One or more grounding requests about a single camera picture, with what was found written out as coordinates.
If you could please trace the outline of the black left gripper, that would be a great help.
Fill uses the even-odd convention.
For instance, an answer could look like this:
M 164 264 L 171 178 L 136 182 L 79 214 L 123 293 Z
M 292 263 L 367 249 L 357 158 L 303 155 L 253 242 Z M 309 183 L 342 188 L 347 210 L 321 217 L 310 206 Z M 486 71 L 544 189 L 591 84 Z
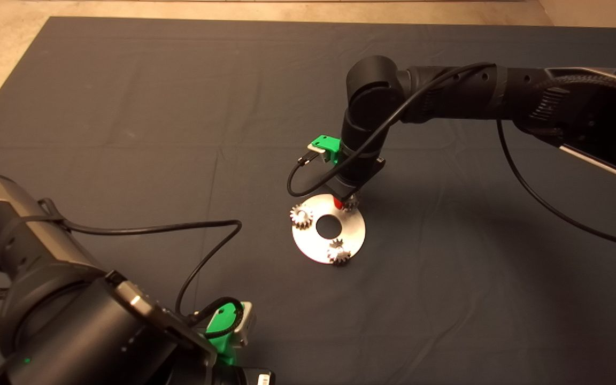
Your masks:
M 266 368 L 249 366 L 216 366 L 213 368 L 211 384 L 269 385 L 276 383 L 276 375 Z

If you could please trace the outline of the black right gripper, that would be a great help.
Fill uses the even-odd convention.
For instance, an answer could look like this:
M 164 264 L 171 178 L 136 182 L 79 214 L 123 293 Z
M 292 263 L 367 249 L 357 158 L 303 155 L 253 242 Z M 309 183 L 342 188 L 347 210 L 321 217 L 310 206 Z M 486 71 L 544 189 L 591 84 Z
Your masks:
M 381 157 L 359 158 L 327 182 L 335 208 L 343 209 L 342 201 L 356 195 L 385 165 L 386 160 Z

